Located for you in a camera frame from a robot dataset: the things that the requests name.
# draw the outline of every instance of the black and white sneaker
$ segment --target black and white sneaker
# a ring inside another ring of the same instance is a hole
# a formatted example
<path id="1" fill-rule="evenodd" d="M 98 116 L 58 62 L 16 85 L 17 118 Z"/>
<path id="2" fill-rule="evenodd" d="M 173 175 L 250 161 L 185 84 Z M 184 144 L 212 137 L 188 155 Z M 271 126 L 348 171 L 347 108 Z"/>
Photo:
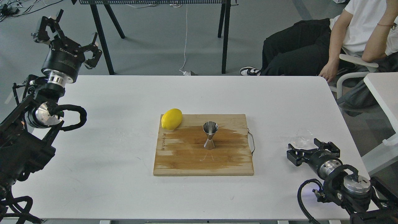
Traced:
<path id="1" fill-rule="evenodd" d="M 260 69 L 247 66 L 240 69 L 240 74 L 244 76 L 259 76 L 261 72 Z"/>

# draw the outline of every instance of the white desk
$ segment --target white desk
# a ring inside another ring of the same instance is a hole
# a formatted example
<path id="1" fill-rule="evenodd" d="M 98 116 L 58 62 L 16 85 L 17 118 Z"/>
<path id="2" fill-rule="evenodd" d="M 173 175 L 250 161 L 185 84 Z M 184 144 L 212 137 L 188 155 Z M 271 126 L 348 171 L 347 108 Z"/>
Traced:
<path id="1" fill-rule="evenodd" d="M 306 220 L 297 190 L 317 175 L 286 158 L 299 128 L 334 142 L 341 160 L 368 177 L 322 77 L 79 76 L 60 104 L 84 107 L 87 123 L 61 132 L 49 164 L 13 187 L 15 197 L 33 198 L 31 213 L 40 218 Z M 254 176 L 153 176 L 160 115 L 171 108 L 246 114 L 256 143 Z M 65 120 L 76 122 L 68 114 Z M 335 204 L 316 202 L 312 188 L 304 189 L 303 200 L 313 216 L 349 218 Z"/>
<path id="2" fill-rule="evenodd" d="M 398 161 L 398 73 L 369 73 L 365 84 L 387 115 L 395 134 L 362 157 L 370 175 Z"/>

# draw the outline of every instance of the white t-shirt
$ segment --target white t-shirt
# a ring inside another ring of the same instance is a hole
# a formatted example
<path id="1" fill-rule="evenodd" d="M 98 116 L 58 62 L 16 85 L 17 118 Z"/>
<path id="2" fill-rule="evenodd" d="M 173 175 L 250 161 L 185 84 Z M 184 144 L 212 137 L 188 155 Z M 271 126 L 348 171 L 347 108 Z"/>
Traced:
<path id="1" fill-rule="evenodd" d="M 386 10 L 386 0 L 351 0 L 345 10 L 353 15 L 343 41 L 343 50 L 348 55 L 362 56 L 365 45 Z M 339 16 L 330 19 L 330 29 Z M 398 27 L 390 30 L 386 55 L 398 51 Z"/>

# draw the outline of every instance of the lemon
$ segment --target lemon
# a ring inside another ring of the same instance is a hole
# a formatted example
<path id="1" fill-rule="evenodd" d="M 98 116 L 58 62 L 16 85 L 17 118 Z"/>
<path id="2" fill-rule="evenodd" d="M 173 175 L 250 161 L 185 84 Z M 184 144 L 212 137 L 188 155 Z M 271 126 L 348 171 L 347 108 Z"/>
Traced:
<path id="1" fill-rule="evenodd" d="M 179 124 L 181 124 L 182 112 L 177 108 L 168 110 L 162 116 L 161 121 L 162 121 L 162 128 L 167 130 L 174 130 L 176 127 L 179 126 Z"/>

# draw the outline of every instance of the human arm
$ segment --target human arm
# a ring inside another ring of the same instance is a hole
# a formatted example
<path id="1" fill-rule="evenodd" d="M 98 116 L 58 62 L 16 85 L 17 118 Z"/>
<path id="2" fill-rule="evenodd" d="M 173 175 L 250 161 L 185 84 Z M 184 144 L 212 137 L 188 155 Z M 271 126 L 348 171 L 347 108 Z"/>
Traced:
<path id="1" fill-rule="evenodd" d="M 385 54 L 387 48 L 387 37 L 395 18 L 398 16 L 398 0 L 386 0 L 387 8 L 373 30 L 365 50 L 363 51 L 362 60 L 372 62 L 387 57 Z"/>
<path id="2" fill-rule="evenodd" d="M 343 46 L 345 33 L 347 32 L 347 27 L 352 17 L 353 15 L 351 13 L 343 10 L 332 28 L 329 45 L 329 60 L 319 73 L 319 76 L 324 77 L 328 83 L 337 75 L 341 47 Z"/>

